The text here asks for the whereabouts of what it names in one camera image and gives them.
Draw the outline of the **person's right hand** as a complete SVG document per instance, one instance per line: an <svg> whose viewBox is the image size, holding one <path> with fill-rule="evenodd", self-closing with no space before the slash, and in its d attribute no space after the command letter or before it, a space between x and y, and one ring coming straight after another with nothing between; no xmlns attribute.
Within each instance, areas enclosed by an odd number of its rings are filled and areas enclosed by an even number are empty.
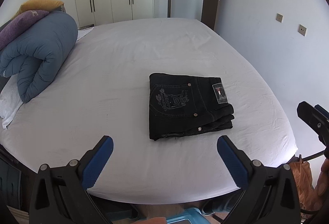
<svg viewBox="0 0 329 224"><path fill-rule="evenodd" d="M329 160L325 159L321 166L321 172L315 188L317 195L319 197L323 196L328 190L328 171L329 171Z"/></svg>

